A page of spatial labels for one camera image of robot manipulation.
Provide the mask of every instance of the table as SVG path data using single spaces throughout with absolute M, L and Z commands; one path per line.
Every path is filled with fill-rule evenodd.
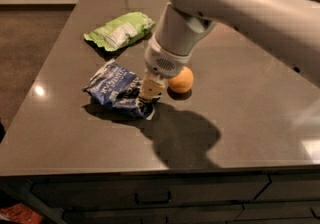
M 238 32 L 197 45 L 192 91 L 166 91 L 151 121 L 81 91 L 111 58 L 142 77 L 148 43 L 111 55 L 83 34 L 130 11 L 157 22 L 166 2 L 79 0 L 0 144 L 1 186 L 56 223 L 225 223 L 289 201 L 276 218 L 313 223 L 320 89 Z

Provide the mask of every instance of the green bag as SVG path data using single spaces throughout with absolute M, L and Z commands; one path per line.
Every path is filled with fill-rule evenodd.
M 147 35 L 155 22 L 141 12 L 130 12 L 84 34 L 84 39 L 113 52 Z

